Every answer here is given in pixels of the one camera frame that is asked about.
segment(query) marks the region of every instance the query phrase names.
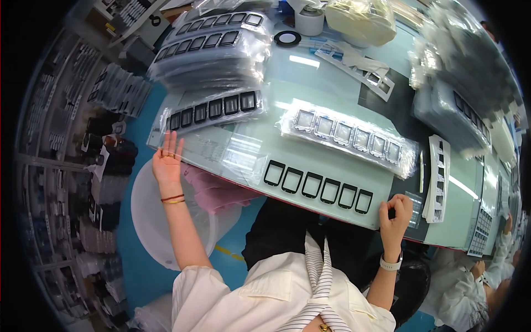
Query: right hand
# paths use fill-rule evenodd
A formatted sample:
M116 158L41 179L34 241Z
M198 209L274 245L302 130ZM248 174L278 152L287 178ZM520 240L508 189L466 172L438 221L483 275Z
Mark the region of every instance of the right hand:
M485 272L485 262L482 260L476 262L470 272L474 276L474 280L478 279Z
M389 220L389 209L395 209L395 217ZM404 233L413 214L413 202L408 196L396 194L387 203L380 203L380 236L382 238L384 260L396 263L400 252Z

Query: bracelet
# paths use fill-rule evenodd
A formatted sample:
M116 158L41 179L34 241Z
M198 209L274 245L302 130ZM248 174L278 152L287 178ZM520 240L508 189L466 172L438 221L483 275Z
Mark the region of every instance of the bracelet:
M182 196L184 196L184 194L180 194L180 195L173 196L173 197L168 197L168 198L163 198L163 199L161 199L160 201L161 201L162 203L164 203L164 201L167 201L167 200L170 200L170 199L174 199L174 198L179 198L179 197L182 197Z
M171 202L164 201L163 203L182 203L182 202L184 202L184 199L181 201L171 201Z

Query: white plastic bin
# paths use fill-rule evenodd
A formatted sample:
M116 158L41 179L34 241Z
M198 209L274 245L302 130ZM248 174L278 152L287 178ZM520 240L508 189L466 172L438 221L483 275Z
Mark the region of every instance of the white plastic bin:
M238 221L241 206L233 206L215 215L201 209L194 200L194 188L181 176L186 205L192 216L199 238L210 256L219 241ZM173 254L166 214L160 201L157 181L151 170L151 159L140 169L131 193L131 217L145 250L164 267L180 271Z

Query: hair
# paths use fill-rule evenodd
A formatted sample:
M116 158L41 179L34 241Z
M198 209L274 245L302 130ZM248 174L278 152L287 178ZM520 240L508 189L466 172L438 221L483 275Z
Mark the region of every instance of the hair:
M488 32L492 33L492 35L494 36L494 42L496 44L499 43L498 34L495 32L495 30L492 27L492 25L490 23L488 23L487 21L481 21L480 24L485 28L485 30L487 30Z
M480 332L489 321L489 309L486 303L478 305L477 311L470 314L472 327L467 332Z

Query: white watch strap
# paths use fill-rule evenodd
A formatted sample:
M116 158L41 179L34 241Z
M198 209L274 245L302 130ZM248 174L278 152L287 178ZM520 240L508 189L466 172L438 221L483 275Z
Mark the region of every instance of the white watch strap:
M400 252L400 257L398 258L398 263L387 263L383 260L383 254L382 257L380 257L380 266L387 271L396 271L400 269L400 266L402 265L402 252Z

